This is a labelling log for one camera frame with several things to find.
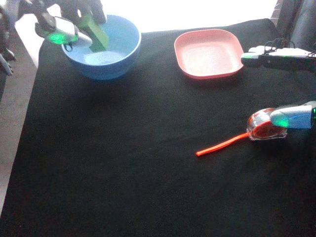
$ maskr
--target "orange strap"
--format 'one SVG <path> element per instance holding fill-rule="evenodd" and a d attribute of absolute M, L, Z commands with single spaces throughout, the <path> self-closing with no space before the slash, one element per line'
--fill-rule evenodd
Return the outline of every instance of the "orange strap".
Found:
<path fill-rule="evenodd" d="M 219 149 L 222 149 L 222 148 L 230 145 L 231 143 L 233 143 L 235 141 L 238 141 L 238 140 L 246 138 L 246 137 L 249 137 L 249 133 L 248 132 L 244 133 L 244 134 L 241 134 L 241 135 L 238 135 L 238 136 L 236 136 L 236 137 L 234 137 L 234 138 L 232 138 L 232 139 L 230 139 L 230 140 L 228 140 L 226 142 L 222 142 L 222 143 L 220 143 L 220 144 L 218 144 L 218 145 L 216 145 L 214 147 L 210 147 L 210 148 L 205 149 L 203 151 L 199 151 L 199 152 L 196 153 L 196 155 L 199 157 L 199 156 L 205 155 L 207 153 L 211 153 L 211 152 L 217 151 Z"/>

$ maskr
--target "black table surface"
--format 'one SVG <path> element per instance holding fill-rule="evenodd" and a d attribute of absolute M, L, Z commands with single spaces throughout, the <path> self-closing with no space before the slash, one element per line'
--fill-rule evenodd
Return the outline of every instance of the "black table surface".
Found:
<path fill-rule="evenodd" d="M 279 36 L 268 19 L 220 29 L 244 51 Z M 45 42 L 0 236 L 316 234 L 313 130 L 195 156 L 260 109 L 314 100 L 315 75 L 244 67 L 194 81 L 174 53 L 186 31 L 142 34 L 137 65 L 114 81 L 81 76 Z"/>

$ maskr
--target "pink plate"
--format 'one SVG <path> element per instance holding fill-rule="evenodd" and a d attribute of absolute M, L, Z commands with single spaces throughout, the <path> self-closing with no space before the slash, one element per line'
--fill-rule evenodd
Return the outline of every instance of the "pink plate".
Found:
<path fill-rule="evenodd" d="M 176 39 L 174 49 L 179 67 L 194 79 L 228 77 L 243 67 L 239 40 L 228 31 L 187 32 Z"/>

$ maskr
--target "floor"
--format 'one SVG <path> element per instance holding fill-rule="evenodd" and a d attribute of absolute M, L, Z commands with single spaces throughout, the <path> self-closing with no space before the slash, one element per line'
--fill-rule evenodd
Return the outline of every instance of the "floor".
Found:
<path fill-rule="evenodd" d="M 179 0 L 160 0 L 154 11 L 143 10 L 153 9 L 153 3 L 144 0 L 105 1 L 103 4 L 107 14 L 127 17 L 142 32 L 150 32 L 226 26 L 261 18 L 273 18 L 276 24 L 280 1 L 221 0 L 205 5 L 204 0 L 195 0 L 194 4 L 183 5 Z M 53 15 L 60 14 L 56 5 L 49 11 Z M 42 39 L 35 34 L 34 22 L 33 15 L 25 15 L 16 23 L 17 33 L 13 33 L 11 41 L 11 49 L 17 57 L 13 64 L 15 73 L 6 78 L 0 101 L 0 213 L 38 66 Z"/>

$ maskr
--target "gray floor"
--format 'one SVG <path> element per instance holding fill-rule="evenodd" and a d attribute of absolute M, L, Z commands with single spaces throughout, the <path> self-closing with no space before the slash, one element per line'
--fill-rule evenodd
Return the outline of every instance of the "gray floor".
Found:
<path fill-rule="evenodd" d="M 10 49 L 17 62 L 11 63 L 14 75 L 6 77 L 0 101 L 0 213 L 36 75 L 36 67 L 16 32 L 12 33 Z"/>

